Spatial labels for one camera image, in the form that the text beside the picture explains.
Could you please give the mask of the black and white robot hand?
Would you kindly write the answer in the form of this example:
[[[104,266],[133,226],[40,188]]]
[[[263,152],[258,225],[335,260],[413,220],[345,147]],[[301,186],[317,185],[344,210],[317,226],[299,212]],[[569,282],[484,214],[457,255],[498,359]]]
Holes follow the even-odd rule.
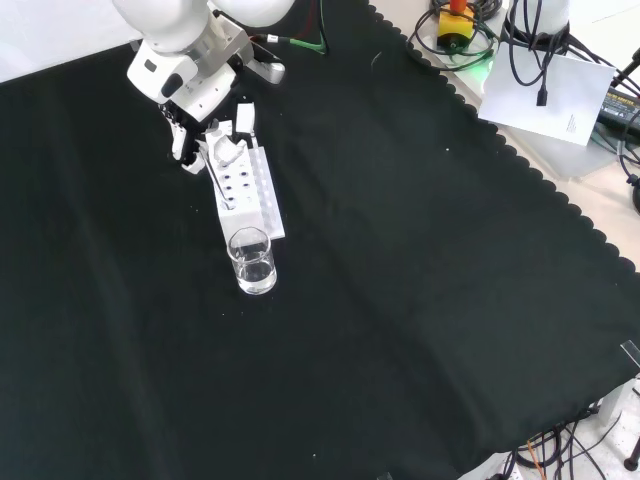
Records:
[[[173,137],[171,156],[189,173],[197,174],[204,168],[204,132],[229,97],[239,72],[253,59],[249,44],[233,52],[215,73],[203,76],[188,56],[164,56],[153,51],[148,42],[141,43],[127,77],[158,105]]]

